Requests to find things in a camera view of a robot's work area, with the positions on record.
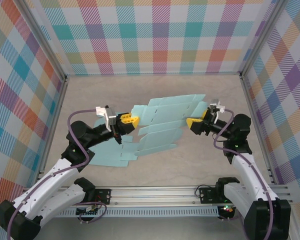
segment plaid wall panel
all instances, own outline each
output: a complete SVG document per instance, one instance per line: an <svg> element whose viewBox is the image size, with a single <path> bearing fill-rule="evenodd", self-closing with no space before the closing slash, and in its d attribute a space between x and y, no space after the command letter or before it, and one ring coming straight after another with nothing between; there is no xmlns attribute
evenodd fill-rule
<svg viewBox="0 0 300 240"><path fill-rule="evenodd" d="M0 202L34 180L61 83L16 5L0 0Z"/></svg>
<svg viewBox="0 0 300 240"><path fill-rule="evenodd" d="M248 60L248 57L250 56L251 54L251 51L254 49L254 47L256 46L256 43L258 42L258 39L260 37L260 34L261 32L263 31L265 25L266 25L266 22L268 21L269 17L271 16L271 13L272 11L274 10L274 7L276 5L278 0L272 0L268 9L266 10L266 13L264 14L263 16L263 19L257 29L257 31L255 32L254 36L253 36L253 39L249 45L249 48L248 50L246 51L245 55L244 55L244 58L243 58L243 61L240 65L240 68L239 68L239 71L242 71L242 69L244 68L247 60Z"/></svg>
<svg viewBox="0 0 300 240"><path fill-rule="evenodd" d="M274 1L27 2L66 72L89 75L237 72Z"/></svg>
<svg viewBox="0 0 300 240"><path fill-rule="evenodd" d="M245 79L281 184L300 221L300 0L290 0Z"/></svg>

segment table surface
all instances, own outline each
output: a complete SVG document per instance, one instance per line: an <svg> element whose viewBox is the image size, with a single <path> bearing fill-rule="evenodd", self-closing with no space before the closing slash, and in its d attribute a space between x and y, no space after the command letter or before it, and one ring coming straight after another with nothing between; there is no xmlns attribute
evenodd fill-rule
<svg viewBox="0 0 300 240"><path fill-rule="evenodd" d="M244 240L240 220L217 217L104 217L91 224L51 219L35 240Z"/></svg>
<svg viewBox="0 0 300 240"><path fill-rule="evenodd" d="M134 105L147 105L152 98L178 95L206 94L204 101L219 99L221 105L235 114L250 115L246 98L237 75L139 75L139 76L74 76L70 77L61 113L46 162L45 172L56 163L68 146L67 118L78 110L109 105L117 112L130 112ZM228 120L229 113L220 119ZM94 113L73 117L94 125L98 118ZM213 147L212 135L195 135L183 127L183 135L177 148L140 156L130 161L128 167L88 165L70 179L69 186L80 177L96 186L196 186L214 185L220 177L237 177L221 150ZM269 181L256 131L251 126L248 142L261 173Z"/></svg>

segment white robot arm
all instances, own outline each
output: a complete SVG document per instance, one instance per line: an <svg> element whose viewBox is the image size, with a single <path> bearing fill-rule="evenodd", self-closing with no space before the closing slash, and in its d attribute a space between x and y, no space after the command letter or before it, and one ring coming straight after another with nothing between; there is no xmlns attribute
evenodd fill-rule
<svg viewBox="0 0 300 240"><path fill-rule="evenodd" d="M219 113L230 112L231 120L219 120ZM219 178L215 189L220 200L231 201L244 218L244 229L250 240L286 240L289 236L291 207L287 200L279 199L260 173L247 136L251 119L225 109L218 99L210 104L203 116L187 118L188 127L195 134L217 134L213 145L227 157L239 172L244 185L234 177ZM223 147L217 146L219 136Z"/></svg>
<svg viewBox="0 0 300 240"><path fill-rule="evenodd" d="M73 122L73 133L66 136L69 145L52 169L13 202L4 200L0 204L0 226L8 232L8 237L33 240L41 227L64 209L81 202L96 201L96 187L83 177L74 181L67 190L55 194L68 179L89 164L95 155L90 147L111 138L121 144L121 136L131 133L139 123L139 118L131 117L131 113L117 116L108 106L96 107L96 114L105 117L106 123L91 128L82 121Z"/></svg>

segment cable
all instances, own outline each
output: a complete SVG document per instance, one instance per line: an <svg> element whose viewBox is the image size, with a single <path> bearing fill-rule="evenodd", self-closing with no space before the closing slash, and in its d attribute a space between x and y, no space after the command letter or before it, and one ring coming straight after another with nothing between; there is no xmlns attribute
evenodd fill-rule
<svg viewBox="0 0 300 240"><path fill-rule="evenodd" d="M82 223L91 224L91 223L93 223L93 222L95 222L95 221L98 221L98 220L99 220L100 218L102 218L102 217L106 214L106 212L107 212L107 205L106 205L105 203L103 203L103 202L90 201L90 202L76 203L75 205L87 205L87 204L95 204L95 205L104 206L104 211L103 211L103 213L102 213L100 216L95 217L94 219L92 219L92 220L90 220L90 221L83 221L83 220L81 219L81 216L83 215L83 213L81 213L81 214L79 215L79 220L81 221L81 222L80 222L81 224L82 224Z"/></svg>
<svg viewBox="0 0 300 240"><path fill-rule="evenodd" d="M198 189L199 189L201 186L206 186L206 187L209 187L209 188L212 189L212 187L209 186L209 185L205 185L205 184L199 185L199 186L194 190L194 195L195 195L197 198L200 198L200 196L197 195L197 191L198 191Z"/></svg>
<svg viewBox="0 0 300 240"><path fill-rule="evenodd" d="M216 135L214 141L213 141L213 146L216 148L216 149L219 149L219 150L223 150L223 151L226 151L226 152L229 152L229 153L233 153L239 157L241 157L247 164L249 164L249 167L251 167L251 169L253 170L253 172L255 173L256 177L258 178L260 184L262 185L262 188L265 192L265 195L266 197L268 198L268 202L269 202L269 208L270 208L270 220L269 220L269 226L268 226L268 230L266 232L266 235L264 236L264 239L263 240L268 240L269 239L269 236L271 234L271 230L272 230L272 227L273 227L273 224L274 224L274 207L272 206L272 201L271 201L271 197L270 197L270 194L267 190L267 187L264 183L264 181L262 180L261 176L259 175L257 169L255 168L254 165L252 165L252 163L245 157L243 156L241 153L239 152L236 152L232 149L228 149L228 148L224 148L224 147L220 147L220 146L217 146L217 140L218 138L221 136L221 134L227 129L227 127L233 122L234 120L234 117L235 117L235 113L229 109L225 109L224 110L225 112L228 112L228 113L231 113L231 118L230 120L226 123L226 125L221 129L221 131Z"/></svg>
<svg viewBox="0 0 300 240"><path fill-rule="evenodd" d="M216 133L212 134L212 139L215 140L216 138L214 137L215 135L217 135ZM218 143L223 143L226 142L227 140L217 140Z"/></svg>
<svg viewBox="0 0 300 240"><path fill-rule="evenodd" d="M75 141L75 143L78 145L78 147L80 148L80 150L83 152L84 156L85 156L85 161L74 165L74 166L70 166L67 167L65 169L59 170L59 171L55 171L53 172L51 175L47 175L45 178L42 178L41 181L29 192L29 194L22 200L22 202L20 203L20 205L15 209L14 213L12 214L9 224L8 224L8 228L7 228L7 240L11 239L11 228L12 228L12 222L14 221L16 215L18 214L19 210L21 209L21 207L27 202L27 200L31 197L31 195L39 188L41 187L42 184L44 184L47 180L49 180L50 178L54 177L57 174L63 173L65 171L71 170L71 169L76 169L79 168L81 166L87 165L89 163L89 155L87 154L86 150L84 149L84 147L81 145L81 143L79 142L79 140L76 138L74 131L71 128L71 118L74 115L77 114L81 114L81 113L93 113L95 112L96 109L88 109L88 110L80 110L80 111L75 111L73 113L70 114L70 116L68 117L67 120L67 126L69 129L69 133L72 136L73 140Z"/></svg>
<svg viewBox="0 0 300 240"><path fill-rule="evenodd" d="M246 230L245 230L245 224L244 224L244 221L242 220L243 219L243 216L239 213L239 217L240 217L240 222L241 222L241 225L242 225L242 228L243 228L243 233L244 233L244 237L246 240L249 240L249 237L246 233Z"/></svg>

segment metal frame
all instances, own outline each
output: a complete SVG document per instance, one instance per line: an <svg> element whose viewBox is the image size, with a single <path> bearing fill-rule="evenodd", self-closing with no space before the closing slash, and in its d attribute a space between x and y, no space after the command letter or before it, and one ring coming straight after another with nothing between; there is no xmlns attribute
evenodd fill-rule
<svg viewBox="0 0 300 240"><path fill-rule="evenodd" d="M269 186L280 199L292 202L286 185L271 184ZM63 193L67 188L61 187L54 195L57 196ZM217 207L233 206L232 203L200 203L200 198L195 196L197 186L107 186L97 188L111 189L110 204L108 205L110 213L108 216L105 215L105 217L218 217L219 211ZM76 208L87 208L88 206L71 206L57 217L77 218ZM89 216L96 217L101 213L102 211L97 214L89 214Z"/></svg>
<svg viewBox="0 0 300 240"><path fill-rule="evenodd" d="M42 32L40 26L38 25L35 17L33 16L28 4L25 0L14 0L15 5L21 12L22 16L24 17L26 23L29 25L31 32L35 36L36 40L38 41L39 45L43 49L44 53L46 54L47 58L51 62L54 70L57 74L62 78L64 81L66 79L66 73L63 71L55 53L51 49L48 40L46 39L44 33Z"/></svg>
<svg viewBox="0 0 300 240"><path fill-rule="evenodd" d="M48 138L46 141L46 146L43 151L42 158L40 159L40 167L38 168L36 172L36 178L34 179L33 184L40 179L44 173L44 169L46 166L46 162L48 159L48 154L51 148L51 144L53 141L53 136L56 130L57 122L59 119L59 115L61 112L62 103L66 94L66 90L68 87L68 81L66 81L66 74L64 73L59 61L57 60L54 52L52 51L47 39L45 38L43 32L41 31L40 26L37 24L34 16L32 15L31 10L29 9L28 5L25 3L25 0L14 0L16 6L19 8L20 12L24 16L26 22L28 23L31 31L33 32L34 36L36 37L38 43L44 50L45 54L47 55L47 58L50 60L53 68L57 72L57 74L63 79L61 92L60 92L60 98L57 103L56 111L52 120L51 127L48 132ZM246 101L248 104L248 108L251 114L251 118L253 121L253 124L255 126L256 134L259 140L259 144L261 146L261 151L264 156L265 163L268 166L268 171L270 175L270 179L272 183L278 183L278 178L275 175L275 172L273 171L273 166L270 161L270 156L267 151L265 142L263 141L260 125L258 123L258 119L256 116L256 113L253 110L252 106L252 100L250 99L250 96L247 92L247 87L244 82L244 77L247 75L249 70L252 68L255 60L258 57L258 54L260 53L264 43L267 41L269 35L271 34L277 20L279 19L282 11L285 9L286 5L288 4L289 0L278 0L276 3L270 18L266 22L260 37L254 46L250 56L248 57L242 71L240 72L240 81L242 84L242 89L246 97ZM217 73L206 73L206 75L214 75ZM219 75L233 75L237 74L235 72L227 72L227 73L219 73ZM291 196L288 192L288 187L284 185L270 185L273 190L280 195L281 198L287 199L291 201ZM196 186L164 186L164 187L107 187L112 189L112 196L111 196L111 202L109 206L109 211L112 211L113 209L122 209L122 208L128 208L131 209L132 207L138 207L141 208L149 208L149 207L156 207L160 209L167 209L167 208L173 208L178 207L179 210L182 210L184 208L190 209L195 208L197 211L204 211L204 209L211 209L215 206L212 204L209 205L202 205L200 204L199 198L194 196L194 190ZM73 215L74 209L76 206L73 206L62 213L59 214L58 217L76 217ZM118 214L118 212L114 211L111 215L105 217L131 217L129 215ZM296 213L294 211L294 208L292 208L291 212L291 224L290 224L290 233L289 235L293 240L300 240L300 234L298 233L299 226L297 224L296 220Z"/></svg>
<svg viewBox="0 0 300 240"><path fill-rule="evenodd" d="M272 30L274 29L277 20L281 16L281 13L285 9L288 2L289 0L277 0L269 19L266 21L254 48L252 49L248 59L245 62L245 65L243 66L243 69L241 71L241 75L243 76L243 78L246 76L246 74L249 72L249 70L255 63L262 47L264 46L265 42L268 40L268 37L270 36Z"/></svg>

